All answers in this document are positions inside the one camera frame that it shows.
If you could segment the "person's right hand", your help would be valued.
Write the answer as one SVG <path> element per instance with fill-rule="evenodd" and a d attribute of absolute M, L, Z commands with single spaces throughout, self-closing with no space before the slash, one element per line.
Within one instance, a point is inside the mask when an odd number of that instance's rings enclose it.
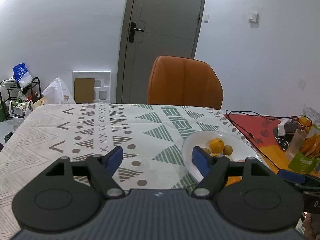
<path fill-rule="evenodd" d="M 314 225 L 314 221 L 312 220 L 311 215 L 311 213 L 308 213 L 302 224 L 302 226 L 304 227 L 304 239 L 319 240 L 319 233 L 317 234 L 317 236 L 313 236 L 312 234 L 312 226 Z"/>

